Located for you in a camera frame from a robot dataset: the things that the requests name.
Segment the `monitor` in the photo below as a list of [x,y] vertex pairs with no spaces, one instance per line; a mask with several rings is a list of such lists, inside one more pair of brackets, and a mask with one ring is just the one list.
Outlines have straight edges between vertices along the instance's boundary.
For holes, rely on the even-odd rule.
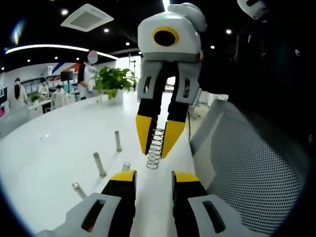
[[73,80],[73,78],[74,78],[74,72],[61,72],[60,73],[61,81]]

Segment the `curved light strip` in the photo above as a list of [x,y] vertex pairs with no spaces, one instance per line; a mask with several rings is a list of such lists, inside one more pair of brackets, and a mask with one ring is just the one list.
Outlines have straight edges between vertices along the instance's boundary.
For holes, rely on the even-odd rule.
[[[22,49],[28,49],[28,48],[66,48],[66,49],[73,49],[73,50],[78,50],[78,51],[83,51],[83,52],[89,52],[90,50],[89,49],[86,49],[86,48],[79,48],[79,47],[74,47],[74,46],[67,46],[67,45],[58,45],[58,44],[34,44],[34,45],[27,45],[27,46],[21,46],[21,47],[16,47],[16,48],[11,48],[9,50],[7,50],[5,52],[5,54],[8,54],[8,53],[12,53],[12,52],[15,52],[15,51],[18,51],[18,50],[22,50]],[[114,60],[118,60],[119,58],[115,57],[115,56],[112,56],[112,55],[109,55],[109,54],[106,54],[106,53],[101,53],[101,52],[98,52],[97,53],[101,56],[104,56],[104,57],[108,57],[108,58],[112,58]]]

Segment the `ceiling air conditioner vent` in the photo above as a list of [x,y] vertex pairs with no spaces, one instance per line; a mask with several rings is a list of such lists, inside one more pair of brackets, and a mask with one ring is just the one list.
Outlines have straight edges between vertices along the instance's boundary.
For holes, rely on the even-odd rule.
[[85,4],[68,16],[61,26],[89,32],[113,20],[112,16],[100,9],[90,4]]

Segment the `black ceiling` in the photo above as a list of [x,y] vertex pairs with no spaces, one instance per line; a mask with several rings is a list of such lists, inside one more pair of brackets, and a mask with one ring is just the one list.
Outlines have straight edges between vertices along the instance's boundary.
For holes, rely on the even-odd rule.
[[[202,35],[205,39],[204,47],[215,45],[215,50],[227,55],[234,51],[235,33],[246,18],[238,8],[237,0],[170,0],[170,2],[191,2],[202,10],[208,24],[207,32]],[[62,9],[67,9],[71,14],[86,3],[106,12],[114,18],[114,21],[87,33],[60,26],[67,18],[61,14]],[[57,48],[24,49],[5,55],[6,48],[15,47],[10,35],[20,20],[24,20],[25,25],[17,46],[62,44],[121,57],[128,55],[129,49],[134,51],[133,54],[138,54],[136,48],[139,23],[163,11],[162,0],[28,0],[4,1],[1,4],[0,67],[5,67],[5,71],[32,64],[54,62],[55,56],[58,56],[58,62],[76,62],[77,57],[85,58],[87,55],[86,52]],[[233,33],[227,35],[226,29],[231,29]],[[106,61],[111,59],[101,57],[98,63]]]

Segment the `metal rod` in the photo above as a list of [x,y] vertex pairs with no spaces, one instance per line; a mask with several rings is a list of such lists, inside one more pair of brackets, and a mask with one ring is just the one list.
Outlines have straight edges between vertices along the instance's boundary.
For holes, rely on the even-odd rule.
[[129,171],[130,170],[130,163],[125,161],[123,164],[123,169],[122,171]]
[[115,142],[117,144],[117,152],[121,152],[122,147],[120,145],[120,140],[119,140],[119,131],[115,131]]
[[103,168],[99,153],[97,152],[93,153],[93,157],[94,157],[95,163],[97,164],[100,177],[104,178],[105,176],[107,176],[107,173]]
[[87,194],[85,194],[85,192],[82,190],[78,183],[73,183],[73,189],[82,199],[85,199],[87,197]]

